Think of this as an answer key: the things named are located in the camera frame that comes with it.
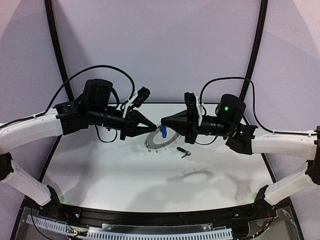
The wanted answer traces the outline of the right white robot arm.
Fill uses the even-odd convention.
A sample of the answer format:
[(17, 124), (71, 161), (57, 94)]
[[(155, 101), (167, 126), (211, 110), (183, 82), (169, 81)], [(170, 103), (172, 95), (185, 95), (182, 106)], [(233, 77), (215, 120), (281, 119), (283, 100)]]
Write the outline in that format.
[(161, 124), (194, 144), (199, 135), (223, 137), (236, 153), (280, 154), (306, 160), (297, 172), (262, 187), (255, 203), (275, 206), (298, 191), (320, 184), (320, 130), (279, 132), (263, 130), (256, 125), (241, 124), (246, 104), (232, 94), (224, 94), (215, 115), (203, 115), (199, 97), (184, 94), (186, 110), (161, 119)]

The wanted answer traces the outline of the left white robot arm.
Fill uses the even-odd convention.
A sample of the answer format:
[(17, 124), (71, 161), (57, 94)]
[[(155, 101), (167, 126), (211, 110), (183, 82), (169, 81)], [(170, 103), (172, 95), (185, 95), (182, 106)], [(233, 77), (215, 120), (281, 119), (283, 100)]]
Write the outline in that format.
[(12, 149), (44, 138), (73, 134), (89, 126), (119, 131), (121, 140), (156, 130), (156, 125), (136, 110), (150, 96), (149, 89), (142, 87), (134, 92), (123, 110), (109, 105), (111, 96), (116, 100), (119, 98), (110, 81), (89, 79), (75, 101), (57, 104), (46, 113), (3, 124), (0, 127), (0, 181), (41, 207), (59, 206), (54, 188), (20, 168), (12, 158)]

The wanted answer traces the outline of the key with blue tag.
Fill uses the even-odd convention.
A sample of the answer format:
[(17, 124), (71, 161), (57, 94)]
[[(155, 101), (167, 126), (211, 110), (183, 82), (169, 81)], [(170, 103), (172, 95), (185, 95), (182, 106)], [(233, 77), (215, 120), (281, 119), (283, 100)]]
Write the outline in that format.
[(167, 137), (167, 127), (165, 125), (160, 126), (160, 132), (163, 139)]

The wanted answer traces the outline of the metal ring plate with keyrings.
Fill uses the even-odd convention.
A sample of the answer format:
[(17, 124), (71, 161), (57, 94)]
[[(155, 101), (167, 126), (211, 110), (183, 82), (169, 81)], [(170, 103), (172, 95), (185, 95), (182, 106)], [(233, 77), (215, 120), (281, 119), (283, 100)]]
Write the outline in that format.
[(156, 127), (156, 130), (149, 133), (143, 142), (144, 146), (147, 148), (149, 153), (151, 151), (155, 151), (157, 153), (160, 149), (164, 149), (166, 151), (167, 147), (170, 144), (176, 144), (178, 138), (181, 137), (180, 134), (178, 134), (171, 128), (166, 127), (167, 137), (162, 138), (162, 134), (160, 132), (161, 125), (162, 124), (159, 122), (159, 124)]

